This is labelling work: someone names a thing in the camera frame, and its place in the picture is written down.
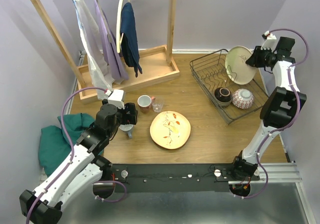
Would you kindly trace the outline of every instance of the decorated plate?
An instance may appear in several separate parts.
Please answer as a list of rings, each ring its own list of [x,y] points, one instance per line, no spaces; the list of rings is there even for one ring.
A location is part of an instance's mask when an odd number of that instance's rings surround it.
[[[245,85],[254,78],[258,69],[246,64],[246,60],[251,55],[252,52],[243,46],[236,46],[230,49],[224,65],[226,73],[233,82]]]
[[[155,143],[166,149],[182,147],[190,136],[191,125],[180,113],[166,111],[159,113],[150,126]]]

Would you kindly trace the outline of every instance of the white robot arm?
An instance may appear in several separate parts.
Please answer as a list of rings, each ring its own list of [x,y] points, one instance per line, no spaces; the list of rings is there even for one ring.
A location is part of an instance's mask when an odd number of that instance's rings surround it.
[[[280,128],[287,125],[296,113],[297,102],[292,87],[298,92],[302,108],[307,97],[301,94],[295,80],[292,64],[294,58],[290,57],[291,48],[295,41],[292,38],[281,37],[275,50],[272,52],[277,38],[268,31],[263,35],[265,42],[256,46],[247,64],[252,67],[271,67],[275,78],[276,89],[263,106],[260,114],[261,123],[249,145],[243,150],[241,157],[250,164],[257,164],[257,152],[261,157],[272,140],[281,132]]]
[[[138,111],[134,103],[124,104],[123,90],[107,91],[107,95],[109,98],[103,100],[96,120],[76,141],[72,161],[70,153],[42,184],[21,194],[20,206],[25,216],[38,199],[30,218],[33,223],[57,223],[71,200],[100,180],[104,172],[111,172],[111,162],[99,153],[113,139],[119,125],[137,123]]]

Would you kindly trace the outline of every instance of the wooden hanger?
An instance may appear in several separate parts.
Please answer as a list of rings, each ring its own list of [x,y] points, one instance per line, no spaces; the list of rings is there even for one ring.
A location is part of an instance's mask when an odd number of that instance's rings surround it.
[[[123,1],[124,0],[119,0],[119,5],[118,5],[118,13],[117,13],[117,18],[116,18],[116,34],[115,34],[115,38],[116,38],[116,51],[117,53],[120,53],[120,45],[122,43],[122,39],[124,37],[124,34],[121,34],[120,37],[120,26],[121,26],[121,10],[122,10],[122,6],[123,6]]]

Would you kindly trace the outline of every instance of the clear glass cup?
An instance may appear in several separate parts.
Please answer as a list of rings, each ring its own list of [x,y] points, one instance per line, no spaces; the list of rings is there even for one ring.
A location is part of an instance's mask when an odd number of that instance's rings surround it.
[[[156,113],[161,112],[161,110],[165,104],[164,101],[165,101],[165,99],[161,96],[152,97],[151,104],[152,104],[152,109],[154,110],[154,112],[156,112]]]

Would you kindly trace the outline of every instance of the lavender shirt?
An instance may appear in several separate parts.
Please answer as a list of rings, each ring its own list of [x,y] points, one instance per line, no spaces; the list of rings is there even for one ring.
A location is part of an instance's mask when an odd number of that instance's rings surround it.
[[[104,17],[106,19],[107,27],[105,26],[98,4],[96,0],[94,1],[95,1],[94,6],[96,9],[95,13],[97,16],[97,23],[99,26],[99,32],[101,36],[104,60],[109,64],[112,78],[114,78],[116,81],[122,80],[122,79],[128,80],[129,79],[128,73],[126,72],[125,66],[123,65],[120,59],[120,55],[117,53],[117,49],[116,49],[117,46],[114,41],[114,35],[110,30],[106,15],[103,12]]]

